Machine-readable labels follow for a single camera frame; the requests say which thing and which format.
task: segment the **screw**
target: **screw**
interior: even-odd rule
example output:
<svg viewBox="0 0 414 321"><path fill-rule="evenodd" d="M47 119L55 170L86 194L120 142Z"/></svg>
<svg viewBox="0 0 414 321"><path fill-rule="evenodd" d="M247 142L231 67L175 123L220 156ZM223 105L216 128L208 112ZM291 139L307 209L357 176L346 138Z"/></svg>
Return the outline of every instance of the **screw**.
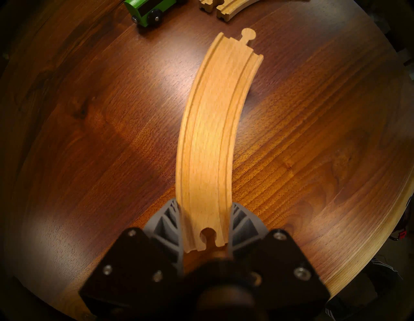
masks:
<svg viewBox="0 0 414 321"><path fill-rule="evenodd" d="M283 234L282 232L276 232L276 233L274 233L274 234L273 234L273 237L274 237L276 240L279 240L279 241L286 241L286 239L287 239L286 235L285 235L285 234Z"/></svg>
<svg viewBox="0 0 414 321"><path fill-rule="evenodd" d="M160 282L162 280L162 272L160 270L156 271L152 276L154 282Z"/></svg>
<svg viewBox="0 0 414 321"><path fill-rule="evenodd" d="M103 272L104 272L104 274L105 274L105 275L110 275L110 274L111 274L111 272L112 272L112 266L110 266L110 265L105 265L105 266L103 267Z"/></svg>
<svg viewBox="0 0 414 321"><path fill-rule="evenodd" d="M296 278L302 280L302 281L309 281L311 278L311 273L309 270L305 268L296 268L293 270L293 274L296 276Z"/></svg>
<svg viewBox="0 0 414 321"><path fill-rule="evenodd" d="M256 272L250 272L250 275L254 278L254 282L253 285L255 287L258 287L259 285L262 284L262 277L260 276L259 273Z"/></svg>

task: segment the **black plastic mount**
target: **black plastic mount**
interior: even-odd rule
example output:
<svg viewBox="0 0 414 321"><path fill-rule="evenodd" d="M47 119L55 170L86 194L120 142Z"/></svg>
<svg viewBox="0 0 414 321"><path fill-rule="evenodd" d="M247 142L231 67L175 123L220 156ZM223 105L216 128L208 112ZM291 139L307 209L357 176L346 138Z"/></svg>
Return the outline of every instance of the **black plastic mount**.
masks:
<svg viewBox="0 0 414 321"><path fill-rule="evenodd" d="M233 214L234 218L238 216L235 211ZM241 217L239 224L243 220L246 223L246 217ZM231 225L231 229L237 232L239 224ZM93 314L109 320L190 320L200 315L217 319L244 315L245 320L315 317L330 294L294 240L280 229L270 231L263 239L254 237L251 242L251 237L236 242L234 248L245 242L248 251L238 252L233 260L210 261L181 277L174 266L177 262L172 262L160 246L163 242L148 236L148 231L130 228L115 241L79 294ZM308 275L298 276L298 268ZM250 293L254 306L236 304L225 311L220 306L200 314L201 295L212 287L229 285Z"/></svg>

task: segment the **wood grain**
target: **wood grain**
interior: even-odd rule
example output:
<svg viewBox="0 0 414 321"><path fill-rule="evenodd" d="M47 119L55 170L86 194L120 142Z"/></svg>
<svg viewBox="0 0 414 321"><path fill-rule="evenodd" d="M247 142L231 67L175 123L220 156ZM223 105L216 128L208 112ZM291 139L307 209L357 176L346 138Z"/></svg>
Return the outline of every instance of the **wood grain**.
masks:
<svg viewBox="0 0 414 321"><path fill-rule="evenodd" d="M0 79L4 263L57 309L122 230L175 196L180 123L215 36L250 27L265 59L237 130L232 196L286 228L332 294L412 194L414 89L351 0L258 1L228 23L173 6L136 29L121 2L42 2ZM188 264L195 264L189 253Z"/></svg>
<svg viewBox="0 0 414 321"><path fill-rule="evenodd" d="M247 92L263 60L247 46L255 37L250 28L241 31L240 41L220 32L191 87L176 161L176 198L186 253L206 249L201 233L206 228L216 232L217 246L229 241L237 126Z"/></svg>

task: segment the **wooden table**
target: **wooden table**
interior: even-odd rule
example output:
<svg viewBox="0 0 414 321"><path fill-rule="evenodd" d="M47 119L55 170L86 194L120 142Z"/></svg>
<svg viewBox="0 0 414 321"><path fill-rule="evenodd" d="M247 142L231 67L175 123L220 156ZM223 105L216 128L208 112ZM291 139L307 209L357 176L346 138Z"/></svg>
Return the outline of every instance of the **wooden table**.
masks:
<svg viewBox="0 0 414 321"><path fill-rule="evenodd" d="M78 289L121 231L175 195L195 74L220 31L244 27L264 61L233 200L292 233L332 295L381 247L414 190L414 88L353 1L262 0L224 23L190 0L155 30L121 2L50 1L0 80L4 259L24 286L88 318Z"/></svg>

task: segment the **curved wooden track piece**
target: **curved wooden track piece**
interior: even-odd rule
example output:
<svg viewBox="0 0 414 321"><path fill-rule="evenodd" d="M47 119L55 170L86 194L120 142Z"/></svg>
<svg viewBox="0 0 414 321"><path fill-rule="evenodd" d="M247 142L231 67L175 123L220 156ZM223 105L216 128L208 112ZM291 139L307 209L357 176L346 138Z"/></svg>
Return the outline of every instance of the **curved wooden track piece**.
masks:
<svg viewBox="0 0 414 321"><path fill-rule="evenodd" d="M207 12L217 7L217 18L223 18L226 22L247 6L259 0L200 0L200 8Z"/></svg>
<svg viewBox="0 0 414 321"><path fill-rule="evenodd" d="M205 249L201 231L208 227L216 232L217 246L228 241L237 126L263 60L246 45L255 36L247 28L240 41L219 33L191 88L181 122L176 165L176 197L186 252Z"/></svg>
<svg viewBox="0 0 414 321"><path fill-rule="evenodd" d="M224 0L222 5L217 6L217 18L229 21L244 8L259 0Z"/></svg>

